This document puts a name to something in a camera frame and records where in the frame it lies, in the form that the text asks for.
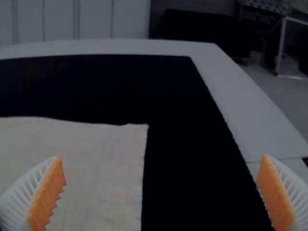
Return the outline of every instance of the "cabinet door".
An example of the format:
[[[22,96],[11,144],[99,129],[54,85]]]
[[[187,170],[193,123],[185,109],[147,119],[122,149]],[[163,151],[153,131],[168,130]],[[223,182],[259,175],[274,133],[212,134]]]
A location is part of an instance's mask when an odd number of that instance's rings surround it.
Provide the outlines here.
[[[0,0],[0,46],[13,44],[12,0]]]
[[[45,0],[45,40],[73,38],[73,0]]]
[[[18,42],[43,41],[43,1],[18,0]]]
[[[148,37],[150,0],[114,0],[113,38]]]
[[[80,0],[80,38],[111,38],[112,0]]]

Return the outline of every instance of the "white table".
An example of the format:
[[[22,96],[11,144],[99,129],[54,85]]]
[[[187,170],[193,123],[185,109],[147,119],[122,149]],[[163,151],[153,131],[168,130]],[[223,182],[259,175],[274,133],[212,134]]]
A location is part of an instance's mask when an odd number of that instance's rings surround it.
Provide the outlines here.
[[[308,155],[308,144],[289,120],[215,44],[107,39],[53,41],[0,48],[0,59],[68,54],[190,56],[247,162],[260,161],[264,153],[278,159]]]

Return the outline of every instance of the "gray floor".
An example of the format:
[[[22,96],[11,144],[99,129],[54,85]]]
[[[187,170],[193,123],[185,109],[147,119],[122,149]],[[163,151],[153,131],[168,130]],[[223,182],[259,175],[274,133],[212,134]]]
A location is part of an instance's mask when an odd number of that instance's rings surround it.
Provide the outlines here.
[[[250,57],[249,65],[240,67],[274,101],[308,142],[308,77],[275,77],[259,65],[259,54],[255,52]]]

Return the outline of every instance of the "wall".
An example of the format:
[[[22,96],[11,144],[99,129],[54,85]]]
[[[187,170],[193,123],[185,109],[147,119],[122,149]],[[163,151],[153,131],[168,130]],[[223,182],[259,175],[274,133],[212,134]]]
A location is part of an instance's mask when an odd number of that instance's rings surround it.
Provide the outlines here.
[[[152,0],[150,29],[152,30],[168,8],[233,15],[236,0]]]
[[[0,0],[0,46],[148,36],[150,0]]]

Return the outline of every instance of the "floor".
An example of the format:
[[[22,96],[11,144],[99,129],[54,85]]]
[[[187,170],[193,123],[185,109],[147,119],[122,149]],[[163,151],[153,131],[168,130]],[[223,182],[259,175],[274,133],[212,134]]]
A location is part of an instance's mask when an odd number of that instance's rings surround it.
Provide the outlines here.
[[[308,77],[300,79],[275,77],[259,65],[259,59],[260,54],[253,52],[249,65],[241,68],[273,100],[308,142]],[[283,70],[288,71],[286,68],[288,65],[293,64],[287,62]],[[308,183],[308,168],[300,158],[282,162]],[[247,165],[255,179],[260,163],[247,163]]]

